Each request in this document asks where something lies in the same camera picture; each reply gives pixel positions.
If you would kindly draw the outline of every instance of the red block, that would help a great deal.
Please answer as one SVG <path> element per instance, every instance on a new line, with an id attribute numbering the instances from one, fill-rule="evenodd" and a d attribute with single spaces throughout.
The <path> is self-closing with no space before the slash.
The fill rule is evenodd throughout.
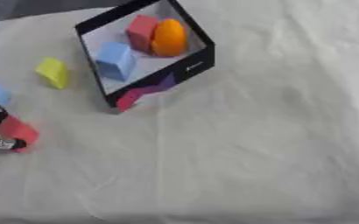
<path id="1" fill-rule="evenodd" d="M 154 17 L 138 15 L 126 29 L 132 48 L 149 53 L 153 33 L 158 23 L 159 20 Z"/>
<path id="2" fill-rule="evenodd" d="M 39 137 L 39 133 L 30 125 L 21 122 L 14 116 L 8 116 L 0 124 L 0 135 L 8 138 L 20 138 L 27 142 L 27 148 L 18 149 L 16 152 L 27 152 L 28 147 Z"/>

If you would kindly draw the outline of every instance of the pink block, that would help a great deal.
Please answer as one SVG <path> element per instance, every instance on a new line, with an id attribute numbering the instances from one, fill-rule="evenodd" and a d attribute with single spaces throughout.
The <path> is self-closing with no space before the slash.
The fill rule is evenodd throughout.
<path id="1" fill-rule="evenodd" d="M 132 48 L 149 53 L 153 33 L 158 23 L 159 20 L 154 17 L 138 15 L 126 29 Z"/>
<path id="2" fill-rule="evenodd" d="M 20 138 L 27 142 L 27 148 L 18 149 L 17 152 L 27 152 L 28 147 L 39 137 L 39 133 L 30 125 L 21 122 L 14 116 L 8 116 L 0 124 L 0 135 L 8 138 Z"/>

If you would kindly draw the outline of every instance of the white fabric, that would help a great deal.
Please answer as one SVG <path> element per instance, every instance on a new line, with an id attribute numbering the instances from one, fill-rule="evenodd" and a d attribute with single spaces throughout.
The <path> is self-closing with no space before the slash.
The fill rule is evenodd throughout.
<path id="1" fill-rule="evenodd" d="M 122 115 L 73 30 L 102 10 L 0 22 L 10 111 L 41 134 L 0 156 L 0 223 L 359 223 L 359 0 L 181 2 L 216 68 Z"/>

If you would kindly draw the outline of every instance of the colorful graphic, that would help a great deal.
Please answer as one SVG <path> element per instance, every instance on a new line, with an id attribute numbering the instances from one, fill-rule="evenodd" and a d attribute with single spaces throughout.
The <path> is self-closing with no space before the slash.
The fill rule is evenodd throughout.
<path id="1" fill-rule="evenodd" d="M 175 82 L 174 75 L 170 74 L 157 86 L 140 87 L 129 90 L 126 92 L 126 94 L 123 95 L 123 97 L 118 100 L 116 105 L 121 112 L 124 112 L 125 110 L 129 109 L 137 100 L 143 97 L 143 95 L 164 92 L 175 85 L 177 85 L 177 83 Z"/>

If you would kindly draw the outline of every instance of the black box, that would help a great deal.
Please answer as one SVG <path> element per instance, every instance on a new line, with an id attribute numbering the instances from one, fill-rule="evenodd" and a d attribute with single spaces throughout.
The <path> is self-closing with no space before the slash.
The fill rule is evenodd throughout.
<path id="1" fill-rule="evenodd" d="M 112 40 L 127 41 L 124 34 L 125 28 L 139 14 L 159 19 L 178 19 L 187 28 L 188 52 L 179 57 L 163 59 L 139 54 L 141 62 L 138 62 L 137 71 L 126 82 L 116 82 L 101 77 L 94 60 L 97 49 Z M 135 0 L 92 17 L 76 25 L 75 29 L 88 56 L 90 66 L 94 70 L 99 88 L 112 108 L 119 108 L 119 102 L 125 97 L 141 97 L 145 91 L 138 90 L 156 87 L 167 80 L 169 75 L 172 76 L 171 79 L 175 85 L 178 85 L 215 65 L 214 41 L 176 0 Z"/>

